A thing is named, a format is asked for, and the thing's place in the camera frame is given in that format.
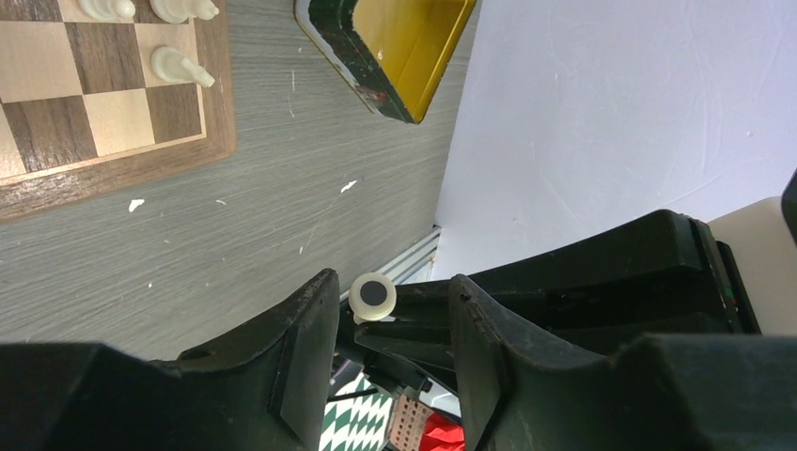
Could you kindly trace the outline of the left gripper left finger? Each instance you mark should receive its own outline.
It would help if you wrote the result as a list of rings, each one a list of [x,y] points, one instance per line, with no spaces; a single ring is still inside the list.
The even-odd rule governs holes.
[[[1,348],[5,450],[315,450],[339,318],[325,269],[173,361],[102,343]]]

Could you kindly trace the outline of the green white checkered board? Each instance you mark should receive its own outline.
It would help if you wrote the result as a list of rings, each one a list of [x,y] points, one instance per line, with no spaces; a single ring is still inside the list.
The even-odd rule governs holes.
[[[393,404],[381,392],[327,404],[319,450],[383,450]]]

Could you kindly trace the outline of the white knight in tin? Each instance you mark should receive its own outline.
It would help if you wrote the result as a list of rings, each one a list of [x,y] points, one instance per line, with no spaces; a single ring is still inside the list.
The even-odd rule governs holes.
[[[167,23],[184,23],[189,19],[209,21],[220,9],[212,0],[150,0],[155,14]]]

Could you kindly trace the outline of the gold tin tray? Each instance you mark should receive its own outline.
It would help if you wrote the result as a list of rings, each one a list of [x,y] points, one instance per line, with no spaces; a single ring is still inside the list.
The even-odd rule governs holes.
[[[422,122],[475,9],[446,0],[294,4],[305,34],[373,113]]]

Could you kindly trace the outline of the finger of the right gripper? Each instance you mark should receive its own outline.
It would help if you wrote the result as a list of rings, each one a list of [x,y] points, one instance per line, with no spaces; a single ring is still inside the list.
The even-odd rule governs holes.
[[[354,342],[427,374],[757,374],[728,245],[670,210],[475,275],[397,290]]]

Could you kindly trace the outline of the white piece aside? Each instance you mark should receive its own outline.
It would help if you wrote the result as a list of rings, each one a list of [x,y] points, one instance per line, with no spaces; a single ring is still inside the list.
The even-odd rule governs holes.
[[[368,272],[357,277],[350,289],[348,305],[355,324],[388,318],[397,304],[397,289],[387,276]]]

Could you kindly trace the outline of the wooden chess board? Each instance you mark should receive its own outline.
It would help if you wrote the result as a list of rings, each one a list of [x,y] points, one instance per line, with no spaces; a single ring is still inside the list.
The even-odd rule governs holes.
[[[228,6],[167,23],[149,1],[100,22],[78,1],[1,5],[1,218],[11,221],[221,160],[237,146]],[[168,83],[176,48],[215,78]]]

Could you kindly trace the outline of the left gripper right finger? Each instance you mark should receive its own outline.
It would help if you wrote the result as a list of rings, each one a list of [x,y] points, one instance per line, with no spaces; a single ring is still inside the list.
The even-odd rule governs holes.
[[[470,450],[792,450],[792,336],[645,334],[610,355],[449,284]]]

